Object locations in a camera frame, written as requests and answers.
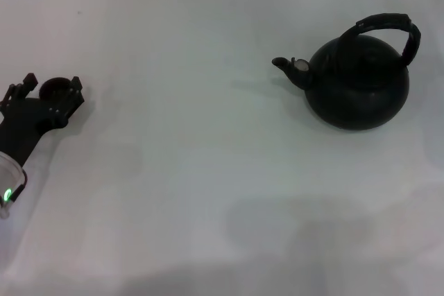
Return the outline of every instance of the kettle lid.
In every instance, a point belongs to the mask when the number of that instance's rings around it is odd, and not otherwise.
[[[399,29],[409,33],[402,55],[387,43],[360,35],[379,29]],[[380,87],[411,63],[418,52],[421,34],[407,15],[373,15],[356,23],[336,44],[336,74],[357,87]]]

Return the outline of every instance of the kettle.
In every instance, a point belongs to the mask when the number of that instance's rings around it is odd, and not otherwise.
[[[380,29],[409,33],[402,55],[375,37],[361,35]],[[310,63],[295,58],[275,58],[272,63],[305,90],[310,107],[324,121],[346,130],[368,130],[392,119],[404,105],[409,93],[407,66],[420,39],[408,15],[379,14],[328,42]]]

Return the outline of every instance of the white table surface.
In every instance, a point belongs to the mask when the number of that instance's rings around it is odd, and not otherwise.
[[[380,12],[422,31],[409,98],[336,130],[271,60]],[[0,72],[87,100],[0,220],[2,295],[444,293],[444,0],[0,0]]]

